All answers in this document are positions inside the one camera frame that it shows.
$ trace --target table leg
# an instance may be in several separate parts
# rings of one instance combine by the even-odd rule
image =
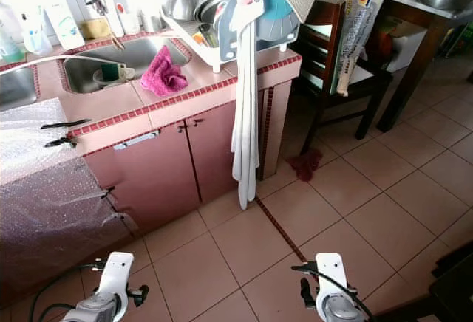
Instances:
[[[421,45],[414,55],[406,73],[398,85],[386,110],[378,123],[378,129],[382,132],[389,131],[395,124],[399,115],[411,98],[412,93],[421,81],[430,61],[435,56],[438,46],[446,32],[448,19],[434,16],[423,37]]]

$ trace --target chair leg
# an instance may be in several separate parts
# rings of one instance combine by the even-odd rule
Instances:
[[[368,129],[371,126],[372,120],[375,118],[376,112],[378,111],[379,105],[383,100],[384,93],[386,93],[388,85],[389,84],[386,83],[381,87],[380,90],[371,96],[367,110],[365,110],[360,125],[356,129],[355,138],[357,140],[364,139],[364,137],[367,135]]]
[[[304,145],[302,146],[301,155],[305,154],[309,151],[310,144],[312,143],[312,139],[317,132],[317,127],[319,126],[320,120],[322,119],[322,115],[324,114],[325,110],[325,103],[324,101],[319,101],[316,104],[316,113],[313,116],[312,123],[310,124],[309,131],[307,136],[305,137]]]

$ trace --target wooden chair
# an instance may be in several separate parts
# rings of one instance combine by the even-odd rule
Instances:
[[[364,76],[368,78],[353,83],[350,81],[348,97],[336,93],[335,88],[338,80],[336,65],[343,21],[344,4],[316,0],[307,17],[306,24],[303,24],[300,28],[299,38],[291,47],[302,55],[301,74],[293,81],[293,85],[296,89],[300,87],[314,96],[314,106],[316,108],[301,154],[305,154],[309,150],[310,143],[318,127],[354,117],[362,116],[355,137],[358,140],[364,138],[389,86],[389,82],[392,80],[390,73],[376,69],[366,61],[358,59],[353,76],[355,76],[355,73],[364,73]],[[331,25],[330,35],[323,33],[322,30],[324,27],[327,29],[327,25]],[[364,97],[371,97],[365,110],[336,119],[321,121],[325,109]]]

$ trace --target cabinet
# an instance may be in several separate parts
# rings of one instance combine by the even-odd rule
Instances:
[[[115,186],[117,210],[149,232],[198,207],[200,201],[184,122],[161,128],[156,137],[106,148],[85,160],[102,188]]]
[[[238,186],[231,176],[230,152],[236,102],[186,119],[189,145],[203,202],[210,202]]]

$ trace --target towel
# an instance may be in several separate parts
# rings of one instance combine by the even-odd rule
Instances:
[[[180,74],[180,67],[172,64],[167,46],[163,46],[156,54],[149,68],[141,76],[141,86],[157,96],[180,91],[187,85],[186,77]]]

